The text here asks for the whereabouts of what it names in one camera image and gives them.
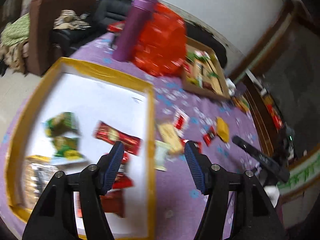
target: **purple thermos bottle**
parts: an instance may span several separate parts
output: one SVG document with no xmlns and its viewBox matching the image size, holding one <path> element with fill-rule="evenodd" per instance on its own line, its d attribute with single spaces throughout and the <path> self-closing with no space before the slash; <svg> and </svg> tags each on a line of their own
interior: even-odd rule
<svg viewBox="0 0 320 240">
<path fill-rule="evenodd" d="M 145 23 L 151 19 L 157 2 L 158 0 L 133 0 L 124 29 L 116 41 L 117 47 L 113 52 L 113 59 L 127 61 L 131 58 L 133 48 Z"/>
</svg>

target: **white paper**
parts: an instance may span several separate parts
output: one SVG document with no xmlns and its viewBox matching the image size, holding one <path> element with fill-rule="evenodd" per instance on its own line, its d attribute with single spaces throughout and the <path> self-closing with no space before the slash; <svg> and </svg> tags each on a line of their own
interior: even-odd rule
<svg viewBox="0 0 320 240">
<path fill-rule="evenodd" d="M 79 151 L 88 160 L 61 167 L 66 174 L 80 172 L 97 163 L 108 153 L 111 144 L 93 137 L 101 120 L 126 134 L 142 139 L 138 156 L 130 155 L 128 176 L 134 187 L 124 190 L 125 218 L 106 213 L 115 238 L 146 237 L 147 226 L 147 168 L 146 132 L 148 96 L 110 83 L 63 73 L 49 93 L 29 136 L 26 155 L 51 157 L 55 149 L 46 137 L 42 123 L 61 112 L 73 112 L 79 123 Z M 85 234 L 82 219 L 76 218 L 79 234 Z"/>
</svg>

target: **patterned cloth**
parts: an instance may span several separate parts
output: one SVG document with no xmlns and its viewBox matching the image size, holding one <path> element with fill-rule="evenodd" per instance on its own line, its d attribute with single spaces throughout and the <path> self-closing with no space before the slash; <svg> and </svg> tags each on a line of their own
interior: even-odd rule
<svg viewBox="0 0 320 240">
<path fill-rule="evenodd" d="M 155 78 L 137 68 L 132 63 L 117 62 L 111 58 L 112 50 L 108 44 L 112 34 L 107 33 L 100 38 L 82 46 L 73 54 L 73 58 L 90 61 L 120 70 L 127 74 L 146 80 L 154 85 L 156 119 L 172 119 L 175 109 L 182 109 L 190 117 L 189 126 L 184 133 L 185 139 L 202 142 L 203 153 L 212 163 L 217 163 L 227 171 L 243 172 L 253 168 L 257 162 L 242 149 L 224 143 L 215 138 L 207 147 L 202 136 L 209 125 L 216 125 L 216 117 L 220 116 L 229 125 L 230 137 L 238 135 L 260 149 L 252 116 L 245 115 L 227 104 L 217 104 L 207 98 L 185 92 L 181 88 L 179 78 Z M 5 153 L 12 129 L 17 120 L 12 122 L 0 147 L 0 168 L 4 169 Z M 167 171 L 156 171 L 156 240 L 193 240 L 207 202 L 207 196 L 201 195 L 195 187 L 184 155 L 166 161 Z M 20 236 L 25 224 L 14 216 L 6 203 L 3 173 L 0 174 L 0 213 Z M 223 232 L 223 239 L 230 235 L 234 196 L 230 193 L 228 212 Z"/>
<path fill-rule="evenodd" d="M 70 29 L 70 30 L 85 30 L 90 28 L 89 23 L 83 21 L 85 17 L 78 17 L 73 10 L 62 10 L 59 18 L 54 20 L 53 29 Z"/>
<path fill-rule="evenodd" d="M 14 71 L 25 72 L 24 58 L 28 55 L 24 55 L 25 45 L 28 44 L 28 40 L 19 41 L 12 46 L 6 46 L 0 43 L 0 60 L 4 60 L 4 63 L 12 68 Z"/>
<path fill-rule="evenodd" d="M 5 46 L 12 46 L 29 38 L 30 18 L 29 14 L 20 17 L 14 23 L 8 23 L 1 33 L 1 42 Z"/>
</svg>

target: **metal screw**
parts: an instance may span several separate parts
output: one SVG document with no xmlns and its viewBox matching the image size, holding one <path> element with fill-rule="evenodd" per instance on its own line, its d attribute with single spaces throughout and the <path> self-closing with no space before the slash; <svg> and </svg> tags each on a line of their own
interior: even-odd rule
<svg viewBox="0 0 320 240">
<path fill-rule="evenodd" d="M 214 171 L 218 171 L 220 170 L 220 166 L 218 164 L 212 164 L 211 169 L 213 169 Z"/>
<path fill-rule="evenodd" d="M 55 174 L 55 176 L 56 176 L 57 178 L 61 178 L 61 177 L 63 176 L 63 171 L 57 171 L 56 174 Z"/>
<path fill-rule="evenodd" d="M 95 171 L 97 168 L 98 168 L 98 166 L 96 164 L 91 164 L 91 165 L 89 165 L 88 170 Z"/>
<path fill-rule="evenodd" d="M 254 174 L 252 171 L 245 171 L 245 174 L 248 176 L 248 177 L 252 177 Z"/>
</svg>

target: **yellow tray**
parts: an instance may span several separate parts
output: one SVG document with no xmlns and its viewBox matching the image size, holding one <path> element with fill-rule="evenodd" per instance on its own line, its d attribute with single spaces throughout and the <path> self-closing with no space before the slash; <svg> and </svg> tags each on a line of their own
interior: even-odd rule
<svg viewBox="0 0 320 240">
<path fill-rule="evenodd" d="M 6 189 L 8 204 L 12 212 L 25 223 L 28 221 L 31 210 L 23 207 L 23 189 L 21 178 L 23 176 L 23 164 L 27 139 L 33 129 L 34 121 L 39 113 L 43 102 L 48 97 L 49 92 L 59 80 L 59 77 L 67 73 L 76 74 L 94 80 L 100 80 L 121 86 L 130 90 L 138 91 L 148 98 L 147 109 L 147 131 L 146 131 L 146 169 L 147 169 L 147 223 L 148 236 L 142 238 L 122 238 L 122 239 L 150 239 L 154 238 L 155 224 L 155 172 L 154 172 L 154 104 L 153 87 L 150 83 L 136 77 L 122 73 L 120 71 L 70 58 L 60 58 L 47 71 L 39 86 L 29 99 L 21 113 L 17 126 L 13 132 L 7 153 L 7 163 L 5 169 Z"/>
</svg>

